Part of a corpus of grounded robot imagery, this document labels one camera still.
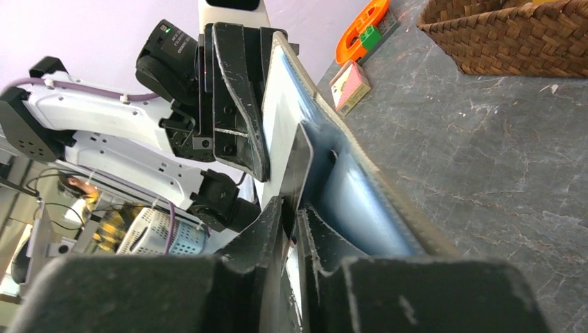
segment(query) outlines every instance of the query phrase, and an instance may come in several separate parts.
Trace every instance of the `gray marble countertop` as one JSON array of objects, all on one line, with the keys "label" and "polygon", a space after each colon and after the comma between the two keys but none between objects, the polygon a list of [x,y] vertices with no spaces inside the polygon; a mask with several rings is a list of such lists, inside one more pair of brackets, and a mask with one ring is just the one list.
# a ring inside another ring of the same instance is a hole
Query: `gray marble countertop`
[{"label": "gray marble countertop", "polygon": [[464,254],[516,265],[554,332],[588,332],[588,80],[461,74],[416,28],[424,4],[392,2],[345,123]]}]

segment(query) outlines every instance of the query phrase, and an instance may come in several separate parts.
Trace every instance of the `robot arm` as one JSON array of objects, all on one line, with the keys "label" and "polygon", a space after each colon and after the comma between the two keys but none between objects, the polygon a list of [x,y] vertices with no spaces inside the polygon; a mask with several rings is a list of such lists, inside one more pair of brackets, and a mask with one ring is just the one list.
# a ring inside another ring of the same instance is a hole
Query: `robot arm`
[{"label": "robot arm", "polygon": [[268,178],[259,110],[276,31],[264,27],[262,1],[237,6],[200,1],[197,39],[166,20],[156,25],[136,63],[137,80],[155,94],[113,92],[43,59],[0,96],[6,139],[33,160],[105,172],[196,216],[212,209],[216,229],[226,227],[235,204],[247,204],[228,177],[202,169],[218,161]]}]

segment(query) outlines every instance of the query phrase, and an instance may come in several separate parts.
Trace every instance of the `plastic basket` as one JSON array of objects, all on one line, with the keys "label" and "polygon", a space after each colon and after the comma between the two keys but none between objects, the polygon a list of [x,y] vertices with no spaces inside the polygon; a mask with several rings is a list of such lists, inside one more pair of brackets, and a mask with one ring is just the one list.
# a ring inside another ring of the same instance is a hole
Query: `plastic basket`
[{"label": "plastic basket", "polygon": [[[176,220],[173,231],[171,255],[197,255],[206,242],[206,232],[188,221]],[[127,231],[119,246],[118,255],[163,255],[168,232],[171,228],[169,215],[143,208]]]}]

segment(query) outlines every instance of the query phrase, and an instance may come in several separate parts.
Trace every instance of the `person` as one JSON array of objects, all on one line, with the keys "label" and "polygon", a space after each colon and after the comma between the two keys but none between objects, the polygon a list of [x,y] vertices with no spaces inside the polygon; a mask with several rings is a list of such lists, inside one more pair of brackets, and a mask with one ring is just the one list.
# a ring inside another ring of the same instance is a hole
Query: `person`
[{"label": "person", "polygon": [[[58,192],[60,194],[86,201],[82,213],[82,218],[86,221],[96,209],[100,191],[80,178],[62,172],[59,172],[58,177]],[[109,253],[115,253],[142,208],[142,205],[123,204],[118,210],[106,209],[107,213],[102,218],[98,231],[94,234],[94,241],[98,247]]]}]

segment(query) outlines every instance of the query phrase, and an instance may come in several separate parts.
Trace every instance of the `woven basket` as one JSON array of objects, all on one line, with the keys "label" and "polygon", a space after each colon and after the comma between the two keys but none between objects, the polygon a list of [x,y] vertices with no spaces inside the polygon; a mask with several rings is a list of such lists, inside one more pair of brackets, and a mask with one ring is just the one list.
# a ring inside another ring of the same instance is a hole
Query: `woven basket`
[{"label": "woven basket", "polygon": [[588,77],[588,0],[431,0],[417,27],[466,74]]}]

